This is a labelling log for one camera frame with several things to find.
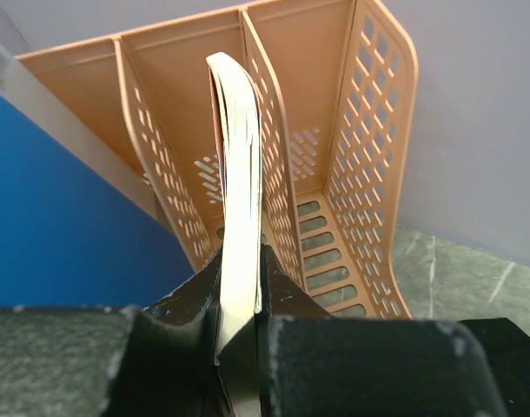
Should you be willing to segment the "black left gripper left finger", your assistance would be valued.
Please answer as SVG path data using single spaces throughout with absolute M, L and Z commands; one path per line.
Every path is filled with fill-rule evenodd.
M 0 307 L 0 416 L 220 416 L 221 254 L 152 306 Z

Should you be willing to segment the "blue document folder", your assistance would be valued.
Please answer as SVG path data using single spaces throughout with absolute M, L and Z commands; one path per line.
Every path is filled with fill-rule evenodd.
M 0 44 L 0 307 L 148 306 L 192 272 L 147 184 Z

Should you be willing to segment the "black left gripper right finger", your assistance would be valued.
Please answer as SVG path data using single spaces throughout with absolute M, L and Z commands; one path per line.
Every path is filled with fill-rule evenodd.
M 507 318 L 339 318 L 262 246 L 266 416 L 530 416 L 530 337 Z

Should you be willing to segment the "black book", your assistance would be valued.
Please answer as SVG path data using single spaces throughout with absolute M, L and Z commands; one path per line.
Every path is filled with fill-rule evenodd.
M 261 116 L 254 83 L 234 58 L 216 52 L 206 62 L 224 220 L 215 363 L 230 412 L 259 416 L 255 316 L 262 310 Z

